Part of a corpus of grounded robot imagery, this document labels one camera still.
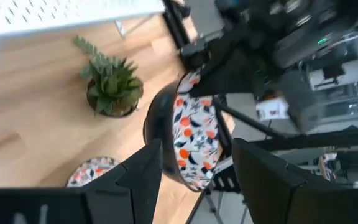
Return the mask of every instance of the floral pattern fabric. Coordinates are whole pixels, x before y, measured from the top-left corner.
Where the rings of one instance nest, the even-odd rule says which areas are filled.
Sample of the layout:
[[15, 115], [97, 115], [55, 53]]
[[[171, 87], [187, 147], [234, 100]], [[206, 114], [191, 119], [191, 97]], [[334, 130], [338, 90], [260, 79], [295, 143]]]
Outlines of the floral pattern fabric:
[[67, 187], [82, 187], [116, 167], [119, 162], [110, 157], [97, 157], [82, 163], [69, 178]]
[[173, 145], [181, 176], [195, 190], [211, 181], [218, 161], [218, 122], [212, 96], [188, 93], [200, 80], [199, 72], [180, 82], [173, 107]]

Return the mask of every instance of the succulent plant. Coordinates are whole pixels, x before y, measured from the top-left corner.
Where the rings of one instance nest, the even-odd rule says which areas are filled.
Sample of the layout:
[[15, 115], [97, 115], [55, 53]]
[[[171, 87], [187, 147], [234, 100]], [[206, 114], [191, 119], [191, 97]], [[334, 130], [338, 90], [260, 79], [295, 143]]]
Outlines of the succulent plant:
[[137, 69], [134, 63], [127, 63], [126, 58], [108, 57], [82, 37], [76, 36], [74, 43], [91, 57], [80, 76], [94, 81], [87, 94], [97, 98], [95, 114], [104, 111], [122, 116], [130, 111], [143, 96], [143, 82], [133, 76]]

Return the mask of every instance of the wooden floor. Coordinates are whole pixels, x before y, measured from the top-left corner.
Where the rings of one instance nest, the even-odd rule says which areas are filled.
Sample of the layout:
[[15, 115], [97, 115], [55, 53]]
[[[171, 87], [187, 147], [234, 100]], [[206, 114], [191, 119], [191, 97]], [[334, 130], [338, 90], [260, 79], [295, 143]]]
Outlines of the wooden floor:
[[[129, 27], [136, 21], [127, 21]], [[186, 21], [191, 36], [196, 32]], [[124, 119], [94, 117], [87, 63], [71, 43], [83, 35], [110, 55], [129, 57], [145, 83], [139, 110]], [[142, 124], [154, 95], [183, 74], [162, 17], [122, 40], [113, 23], [16, 39], [0, 54], [0, 187], [63, 187], [75, 168], [96, 156], [123, 161], [144, 143]], [[198, 194], [163, 176], [154, 223], [184, 224]]]

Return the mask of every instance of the green light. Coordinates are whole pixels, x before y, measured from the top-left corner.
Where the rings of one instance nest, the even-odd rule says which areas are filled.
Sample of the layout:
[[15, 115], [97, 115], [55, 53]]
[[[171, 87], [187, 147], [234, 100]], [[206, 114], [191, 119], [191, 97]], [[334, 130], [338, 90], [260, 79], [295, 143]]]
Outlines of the green light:
[[328, 40], [328, 38], [325, 37], [325, 38], [319, 40], [319, 41], [318, 41], [318, 44], [323, 44], [323, 43], [327, 42], [327, 40]]

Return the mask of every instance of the white pegboard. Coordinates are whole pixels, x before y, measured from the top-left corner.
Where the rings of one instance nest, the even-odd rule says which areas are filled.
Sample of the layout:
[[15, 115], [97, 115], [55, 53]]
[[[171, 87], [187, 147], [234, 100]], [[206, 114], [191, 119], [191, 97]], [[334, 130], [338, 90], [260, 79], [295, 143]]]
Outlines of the white pegboard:
[[164, 11], [162, 0], [0, 0], [0, 37]]

